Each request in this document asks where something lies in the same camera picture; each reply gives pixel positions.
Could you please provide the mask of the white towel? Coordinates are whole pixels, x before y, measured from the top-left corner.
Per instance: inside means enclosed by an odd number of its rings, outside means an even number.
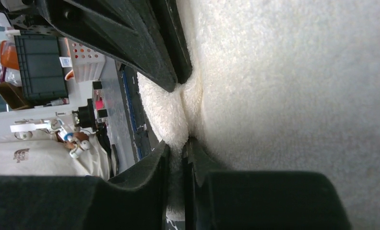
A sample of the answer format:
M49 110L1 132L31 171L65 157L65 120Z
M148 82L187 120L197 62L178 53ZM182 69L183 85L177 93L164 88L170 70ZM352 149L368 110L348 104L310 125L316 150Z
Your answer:
M321 172L355 230L380 230L380 0L179 0L193 70L167 92L138 74L172 149L167 217L185 217L181 150L236 170Z

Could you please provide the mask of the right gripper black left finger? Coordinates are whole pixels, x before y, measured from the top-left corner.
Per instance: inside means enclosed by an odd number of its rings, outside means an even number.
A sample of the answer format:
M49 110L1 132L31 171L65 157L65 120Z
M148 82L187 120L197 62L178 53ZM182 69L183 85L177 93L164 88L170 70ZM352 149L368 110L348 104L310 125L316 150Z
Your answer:
M98 177L0 176L0 230L163 230L169 146L108 181ZM323 174L232 171L194 138L183 149L188 230L349 230Z

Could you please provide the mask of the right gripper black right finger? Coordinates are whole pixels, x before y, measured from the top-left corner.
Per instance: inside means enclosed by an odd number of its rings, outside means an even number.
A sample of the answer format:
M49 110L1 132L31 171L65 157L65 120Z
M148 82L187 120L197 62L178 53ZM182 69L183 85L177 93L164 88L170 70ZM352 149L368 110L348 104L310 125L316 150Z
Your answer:
M37 0L65 37L120 61L168 92L192 64L174 0Z

